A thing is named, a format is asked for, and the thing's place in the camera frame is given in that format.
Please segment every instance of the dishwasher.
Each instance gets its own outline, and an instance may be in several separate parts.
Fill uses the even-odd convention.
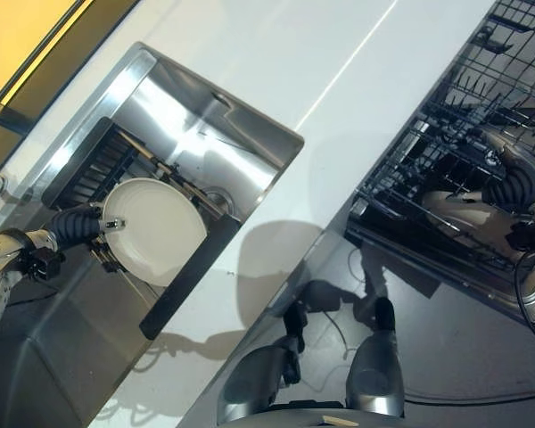
[[[535,164],[535,0],[494,3],[357,188],[345,236],[380,246],[522,319],[514,287],[521,253],[504,237],[515,221],[494,212],[498,219],[488,232],[426,202],[432,194],[476,192],[505,178],[482,128],[522,147]],[[535,324],[535,284],[521,288]]]

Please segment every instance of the dishwasher rack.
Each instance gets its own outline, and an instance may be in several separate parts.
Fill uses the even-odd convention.
[[[367,227],[362,226],[368,223],[369,212],[361,207],[368,205],[370,223],[388,225],[377,234],[391,234],[391,243],[404,245],[413,235],[414,242],[427,242],[419,246],[427,245],[431,255],[471,269],[472,274],[460,281],[484,272],[486,279],[499,277],[507,294],[515,260],[421,204],[429,191],[477,191],[490,179],[504,177],[480,125],[505,134],[535,158],[535,0],[494,3],[357,189],[347,237],[360,241],[365,235],[361,231]],[[463,272],[456,268],[455,273]]]

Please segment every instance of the dish drying rack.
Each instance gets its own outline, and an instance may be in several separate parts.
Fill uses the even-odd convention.
[[[178,166],[167,165],[143,142],[108,118],[95,125],[71,161],[44,191],[42,202],[54,210],[102,202],[115,185],[134,177],[156,178],[177,189],[196,207],[207,229],[204,241],[164,291],[157,292],[150,284],[135,278],[156,299],[139,325],[144,336],[153,340],[226,248],[239,230],[241,220],[233,215],[229,195],[218,189],[210,189],[208,194],[199,189],[182,177]],[[122,274],[138,291],[102,236],[88,246],[105,271]]]
[[[84,203],[102,202],[120,182],[151,177],[172,186],[191,201],[209,231],[210,225],[224,214],[233,214],[232,204],[227,200],[229,196],[214,192],[211,193],[212,200],[203,190],[185,180],[178,166],[166,165],[143,142],[110,119],[104,118],[97,123],[72,159],[74,163],[67,165],[44,192],[42,201],[50,209],[65,210]],[[107,272],[127,272],[112,255],[102,236],[92,241],[89,247]]]

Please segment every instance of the black cable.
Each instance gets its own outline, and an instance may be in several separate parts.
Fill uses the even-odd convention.
[[[475,401],[469,403],[451,403],[445,401],[418,401],[415,399],[405,399],[408,404],[414,404],[416,406],[430,406],[430,407],[486,407],[486,406],[499,406],[503,404],[521,403],[522,401],[531,401],[535,399],[535,395],[527,397],[519,397],[517,399],[500,399],[495,401]]]
[[[531,330],[533,334],[535,334],[535,325],[531,322],[529,319],[529,314],[527,314],[527,308],[525,308],[525,304],[523,303],[522,295],[521,295],[521,289],[519,285],[519,267],[521,264],[527,260],[530,256],[535,255],[535,252],[529,253],[526,252],[522,255],[522,257],[517,261],[515,264],[515,270],[514,270],[514,288],[515,288],[515,298],[517,299],[517,304],[519,305],[519,310],[521,310],[521,315],[523,316],[523,319],[525,320],[525,323]]]
[[[50,297],[53,297],[54,295],[56,295],[57,292],[50,292],[49,294],[46,294],[45,296],[42,296],[42,297],[36,297],[34,299],[27,299],[27,300],[19,300],[19,301],[15,301],[13,303],[8,303],[6,305],[7,308],[11,308],[12,306],[18,306],[18,305],[25,305],[27,303],[32,303],[34,301],[40,301],[40,300],[46,300],[46,299],[49,299]]]
[[[358,276],[355,275],[355,271],[353,270],[353,267],[350,265],[350,258],[352,257],[355,252],[360,251],[359,248],[354,248],[350,251],[349,257],[347,257],[347,267],[349,268],[350,275],[355,278],[357,281],[359,281],[361,284],[365,283],[365,278],[361,279]]]
[[[345,352],[349,351],[349,345],[347,345],[347,339],[345,339],[345,335],[342,333],[342,330],[341,328],[339,327],[339,325],[336,323],[336,321],[334,319],[331,318],[331,316],[329,314],[327,314],[325,311],[323,311],[323,314],[327,317],[327,319],[329,319],[329,321],[331,322],[331,324],[333,324],[333,326],[335,327],[335,330],[337,330],[337,332],[339,333],[339,335],[341,336],[341,340],[342,340],[342,344],[345,345]]]

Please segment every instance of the dish rack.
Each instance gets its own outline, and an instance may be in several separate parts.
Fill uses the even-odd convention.
[[[514,260],[421,204],[429,191],[478,191],[490,179],[504,177],[480,125],[495,128],[535,157],[535,0],[494,3],[357,189],[346,236],[357,243],[363,238],[386,243],[442,276],[477,283],[486,297],[514,307]]]
[[[167,165],[143,142],[108,118],[95,125],[71,161],[44,191],[42,202],[53,210],[102,202],[115,185],[135,177],[152,177],[177,189],[196,207],[207,229],[206,238],[169,287],[156,291],[141,281],[156,301],[139,327],[147,339],[153,340],[226,248],[237,233],[241,220],[233,216],[233,204],[228,194],[217,189],[206,193],[193,185],[182,177],[178,166]],[[88,243],[88,247],[108,273],[122,274],[136,288],[102,236]]]
[[[191,201],[201,214],[204,224],[210,226],[222,215],[232,215],[232,204],[218,192],[210,197],[185,180],[177,166],[168,166],[152,154],[135,136],[110,119],[100,120],[78,152],[45,190],[44,205],[52,210],[66,210],[84,203],[102,202],[115,185],[135,177],[158,179],[177,189]],[[107,272],[127,272],[109,250],[107,242],[99,237],[89,244],[95,258]]]

